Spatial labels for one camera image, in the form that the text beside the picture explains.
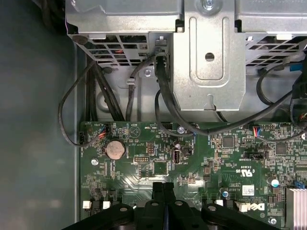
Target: black cable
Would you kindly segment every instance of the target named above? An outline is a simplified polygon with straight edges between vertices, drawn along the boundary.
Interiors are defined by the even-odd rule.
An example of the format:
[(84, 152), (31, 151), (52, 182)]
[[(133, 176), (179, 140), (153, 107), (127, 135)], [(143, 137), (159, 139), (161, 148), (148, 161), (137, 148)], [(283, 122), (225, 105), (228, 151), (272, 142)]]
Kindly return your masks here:
[(190, 130), (191, 132), (194, 132), (199, 135), (212, 135), (212, 134), (218, 134), (218, 133), (223, 133), (227, 132), (232, 129), (239, 128), (243, 125), (246, 125), (252, 121), (259, 120), (269, 114), (270, 112), (274, 111), (277, 109), (282, 103), (284, 103), (288, 98), (291, 97), (292, 92), (287, 93), (285, 96), (283, 96), (280, 100), (275, 102), (273, 105), (270, 105), (268, 108), (260, 111), (259, 113), (256, 113), (248, 118), (245, 118), (241, 121), (234, 122), (232, 124), (222, 126), (222, 127), (216, 127), (216, 128), (211, 128), (211, 129), (206, 129), (202, 130), (199, 128), (196, 128), (192, 125), (190, 125), (182, 116), (180, 115), (179, 111), (176, 109), (174, 106), (174, 100), (173, 100), (173, 95), (169, 89), (168, 81), (167, 81), (167, 76), (164, 68), (164, 62), (163, 62), (163, 57), (158, 57), (157, 58), (157, 65), (156, 65), (156, 74), (161, 90), (161, 94), (163, 96), (163, 100), (171, 113), (171, 115), (174, 117), (176, 122), (183, 126), (184, 128)]
[(90, 74), (89, 71), (86, 75), (85, 83), (85, 121), (91, 121), (91, 109), (90, 109)]
[(59, 121), (59, 126), (61, 129), (61, 132), (64, 136), (64, 138), (67, 140), (68, 143), (70, 143), (71, 145), (75, 146), (75, 147), (89, 147), (92, 144), (94, 144), (96, 141), (99, 140), (99, 135), (94, 137), (91, 141), (85, 143), (85, 144), (76, 144), (74, 143), (72, 140), (70, 140), (70, 138), (68, 137), (65, 128), (64, 128), (64, 124), (63, 124), (63, 106), (64, 103), (66, 101), (66, 99), (68, 98), (68, 96), (70, 95), (70, 93), (73, 91), (73, 89), (85, 78), (87, 71), (95, 64), (95, 61), (92, 61), (84, 70), (83, 72), (79, 75), (79, 77), (77, 78), (77, 80), (75, 81), (75, 83), (71, 86), (71, 88), (67, 91), (67, 93), (64, 95), (64, 97), (62, 98), (61, 102), (59, 103), (59, 110), (58, 110), (58, 121)]
[(51, 10), (48, 0), (41, 0), (42, 19), (45, 27), (59, 35), (66, 35), (65, 19), (58, 18)]
[(90, 76), (90, 111), (91, 111), (91, 117), (92, 121), (98, 121), (98, 115), (97, 115), (97, 107), (96, 107), (96, 85), (95, 85), (95, 76), (93, 75), (93, 70), (89, 70), (89, 76)]
[(109, 98), (114, 106), (115, 112), (117, 114), (118, 120), (115, 121), (125, 121), (123, 113), (120, 110), (119, 104), (117, 102), (117, 99), (113, 93), (112, 88), (110, 87), (109, 83), (106, 80), (105, 75), (102, 73), (102, 69), (100, 68), (100, 66), (98, 64), (96, 64), (94, 66), (94, 69), (96, 71), (96, 79), (99, 78), (99, 80), (101, 81), (101, 83), (104, 85), (104, 88), (106, 89), (107, 94), (109, 95)]
[(65, 20), (65, 11), (63, 7), (60, 6), (60, 2), (56, 0), (47, 0), (50, 10), (57, 16), (59, 19)]
[(219, 117), (221, 121), (228, 122), (221, 112), (216, 112), (216, 115)]
[[(273, 102), (270, 101), (263, 93), (262, 90), (262, 82), (264, 80), (265, 77), (268, 76), (268, 74), (276, 69), (280, 69), (280, 68), (284, 68), (284, 67), (288, 67), (288, 66), (292, 66), (292, 65), (296, 65), (296, 64), (302, 64), (302, 62), (297, 62), (297, 63), (286, 63), (286, 64), (281, 64), (278, 66), (274, 66), (271, 69), (265, 71), (263, 74), (261, 74), (260, 78), (257, 81), (257, 85), (256, 85), (256, 92), (257, 92), (257, 96), (259, 97), (259, 99), (266, 105), (272, 105)], [(285, 106), (280, 106), (280, 109), (282, 109), (283, 111), (285, 111), (287, 113), (287, 115), (290, 115), (289, 109)]]
[(285, 139), (280, 139), (280, 140), (269, 140), (269, 139), (266, 139), (266, 138), (262, 138), (262, 137), (257, 137), (259, 140), (262, 140), (264, 142), (269, 142), (269, 143), (282, 143), (282, 142), (287, 142), (287, 141), (291, 141), (291, 140), (295, 140), (297, 138), (300, 138), (304, 133), (307, 132), (307, 129), (305, 129), (304, 131), (296, 134), (295, 136), (293, 137), (289, 137), (289, 138), (285, 138)]
[(105, 98), (105, 102), (107, 104), (107, 107), (112, 115), (112, 118), (114, 121), (119, 121), (119, 117), (118, 117), (118, 114), (116, 112), (116, 109), (111, 101), (111, 98), (110, 98), (110, 95), (108, 94), (108, 92), (106, 91), (106, 88), (105, 88), (105, 85), (103, 84), (103, 81), (101, 79), (101, 71), (100, 71), (100, 66), (98, 65), (94, 65), (93, 66), (93, 73), (95, 75), (95, 78), (97, 80), (97, 83), (101, 89), (101, 92)]
[[(145, 68), (149, 66), (151, 63), (154, 62), (155, 56), (151, 56), (145, 61), (143, 61), (141, 64), (139, 64), (132, 74), (130, 75), (131, 79), (136, 79), (136, 75), (142, 68)], [(127, 104), (127, 109), (126, 109), (126, 121), (131, 121), (131, 114), (132, 114), (132, 108), (133, 108), (133, 101), (134, 101), (134, 91), (135, 91), (135, 85), (129, 85), (128, 89), (128, 104)]]
[(161, 120), (160, 120), (159, 95), (160, 95), (160, 90), (157, 92), (157, 94), (155, 95), (155, 98), (154, 98), (154, 112), (155, 112), (155, 119), (156, 119), (156, 122), (157, 122), (158, 129), (166, 132), (167, 134), (169, 134), (171, 136), (178, 137), (178, 138), (186, 138), (186, 137), (194, 136), (193, 133), (189, 133), (189, 134), (173, 133), (173, 132), (169, 131), (167, 128), (164, 127), (164, 125), (161, 123)]

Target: microchip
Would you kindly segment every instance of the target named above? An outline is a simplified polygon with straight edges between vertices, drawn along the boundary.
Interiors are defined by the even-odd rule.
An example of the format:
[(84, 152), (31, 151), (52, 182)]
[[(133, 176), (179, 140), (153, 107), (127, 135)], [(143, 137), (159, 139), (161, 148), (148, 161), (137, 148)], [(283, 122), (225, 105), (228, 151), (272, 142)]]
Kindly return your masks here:
[(226, 207), (227, 208), (233, 208), (234, 207), (234, 201), (233, 200), (226, 200)]
[(273, 194), (279, 194), (280, 188), (273, 188)]
[(276, 145), (276, 155), (286, 155), (286, 154), (287, 154), (286, 144), (277, 144)]
[(210, 181), (210, 180), (211, 180), (211, 176), (204, 176), (204, 177), (203, 177), (203, 180), (204, 180), (205, 182)]
[(272, 203), (273, 203), (273, 196), (269, 196), (269, 197), (268, 197), (268, 203), (269, 203), (269, 204), (272, 204)]
[(155, 161), (153, 166), (154, 175), (167, 175), (167, 162)]
[(101, 207), (101, 201), (100, 200), (94, 200), (93, 201), (93, 209), (100, 209)]
[(203, 172), (204, 172), (205, 175), (210, 175), (211, 174), (211, 168), (205, 167)]
[(105, 197), (106, 194), (107, 194), (107, 190), (102, 190), (102, 191), (101, 191), (101, 195), (102, 195), (103, 197)]
[(234, 147), (234, 138), (225, 137), (223, 138), (223, 148), (233, 148)]

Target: sticker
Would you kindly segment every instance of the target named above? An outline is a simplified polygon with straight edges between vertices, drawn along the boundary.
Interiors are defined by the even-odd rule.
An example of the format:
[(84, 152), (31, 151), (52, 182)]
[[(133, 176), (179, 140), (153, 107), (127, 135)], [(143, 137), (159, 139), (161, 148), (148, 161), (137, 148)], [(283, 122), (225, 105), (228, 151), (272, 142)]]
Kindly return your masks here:
[(243, 185), (242, 186), (242, 196), (254, 196), (255, 186), (253, 185)]

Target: motherboard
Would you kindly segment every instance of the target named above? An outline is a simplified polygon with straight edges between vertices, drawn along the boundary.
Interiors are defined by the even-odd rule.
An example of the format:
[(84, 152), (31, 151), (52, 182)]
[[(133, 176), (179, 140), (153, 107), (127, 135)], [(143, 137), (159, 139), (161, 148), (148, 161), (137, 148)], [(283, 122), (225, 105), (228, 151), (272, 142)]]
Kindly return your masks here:
[[(195, 125), (207, 129), (225, 124)], [(165, 127), (176, 133), (178, 125)], [(286, 196), (306, 192), (305, 136), (277, 144), (255, 137), (288, 138), (298, 132), (289, 123), (261, 122), (217, 135), (178, 138), (156, 123), (83, 122), (80, 139), (91, 140), (102, 131), (98, 142), (81, 148), (81, 219), (118, 203), (134, 207), (151, 199), (153, 182), (173, 182), (177, 199), (198, 210), (216, 203), (291, 229), (287, 218), (293, 213), (287, 210), (293, 194), (292, 200)]]

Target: screw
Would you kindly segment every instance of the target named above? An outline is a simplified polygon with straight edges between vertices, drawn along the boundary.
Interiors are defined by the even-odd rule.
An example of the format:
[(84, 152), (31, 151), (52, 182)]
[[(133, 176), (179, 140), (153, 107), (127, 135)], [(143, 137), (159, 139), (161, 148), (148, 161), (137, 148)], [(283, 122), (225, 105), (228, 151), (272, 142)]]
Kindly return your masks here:
[(91, 159), (91, 164), (93, 165), (93, 166), (96, 166), (96, 165), (98, 165), (98, 159), (97, 158), (92, 158)]
[(214, 207), (214, 206), (209, 206), (208, 209), (209, 209), (210, 211), (212, 211), (212, 212), (216, 211), (216, 207)]
[(203, 2), (202, 2), (203, 8), (205, 8), (208, 11), (212, 10), (213, 9), (213, 1), (214, 0), (203, 0)]
[(145, 77), (150, 77), (152, 74), (152, 71), (150, 69), (145, 70)]
[(270, 223), (271, 223), (271, 224), (276, 224), (276, 223), (277, 223), (277, 220), (276, 220), (275, 218), (273, 218), (273, 219), (270, 220)]
[(181, 201), (176, 201), (176, 202), (175, 202), (175, 205), (181, 206), (181, 205), (183, 205), (183, 203), (182, 203)]
[(178, 129), (177, 129), (177, 132), (179, 134), (184, 134), (186, 132), (186, 129), (184, 127), (182, 127), (182, 126), (179, 126)]

